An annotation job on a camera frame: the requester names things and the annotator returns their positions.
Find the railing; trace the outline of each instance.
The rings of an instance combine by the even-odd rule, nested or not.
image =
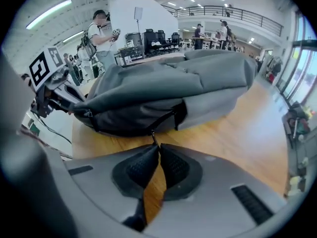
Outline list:
[[[223,16],[230,17],[235,19],[240,19],[257,26],[263,27],[264,29],[276,34],[277,36],[281,36],[283,26],[279,23],[263,17],[259,14],[241,10],[237,8],[228,8],[223,6],[203,6],[203,8],[196,7],[188,7],[185,9],[174,9],[169,6],[162,5],[165,9],[167,9],[173,16],[175,17],[185,17],[185,16],[199,16],[199,15],[210,15],[210,16]]]

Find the black cable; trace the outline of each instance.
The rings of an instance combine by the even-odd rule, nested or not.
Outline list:
[[[51,129],[50,127],[48,127],[48,126],[46,125],[46,123],[42,120],[42,118],[40,118],[38,115],[37,115],[37,117],[39,118],[39,119],[38,119],[39,122],[42,122],[42,125],[44,125],[50,132],[52,132],[52,133],[54,133],[54,134],[56,134],[56,135],[58,135],[58,136],[61,136],[62,138],[64,138],[65,140],[67,140],[67,141],[71,144],[71,142],[70,142],[70,140],[69,140],[68,138],[64,137],[63,135],[59,134],[59,133],[56,132],[55,130],[53,130],[53,129]]]

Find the black cap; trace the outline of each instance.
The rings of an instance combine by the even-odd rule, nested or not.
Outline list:
[[[95,19],[98,14],[104,14],[104,15],[106,15],[106,13],[105,13],[104,10],[96,10],[95,13],[94,13],[93,19]]]

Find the black slot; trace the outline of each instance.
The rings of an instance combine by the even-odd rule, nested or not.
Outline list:
[[[79,168],[70,169],[70,170],[68,170],[68,172],[71,176],[73,176],[73,175],[77,175],[77,174],[80,174],[83,172],[87,172],[87,171],[92,170],[92,169],[93,169],[92,166],[87,165],[87,166],[82,166]]]
[[[247,186],[240,185],[232,188],[231,190],[257,225],[262,224],[273,216],[273,213]]]

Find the man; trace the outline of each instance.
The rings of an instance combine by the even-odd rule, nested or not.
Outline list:
[[[68,54],[67,53],[64,54],[64,61],[66,63],[66,66],[69,69],[69,74],[70,74],[71,78],[73,79],[75,85],[80,86],[78,78],[76,77],[76,74],[75,74],[75,70],[74,70],[73,64],[68,60]]]
[[[220,49],[225,50],[227,45],[227,22],[221,21],[221,28],[218,32],[220,34]]]
[[[200,29],[202,25],[198,24],[195,30],[195,38],[200,38],[202,36]],[[203,48],[203,40],[195,39],[195,50],[201,50]]]
[[[81,61],[80,66],[85,70],[86,74],[88,75],[88,80],[94,79],[95,77],[93,75],[93,71],[90,68],[89,56],[83,44],[79,45],[78,58]]]
[[[97,10],[93,16],[93,22],[88,28],[88,38],[96,46],[96,56],[103,64],[104,70],[107,71],[110,65],[116,64],[114,55],[110,51],[113,41],[116,40],[116,35],[105,35],[102,27],[109,25],[110,21],[104,10]]]

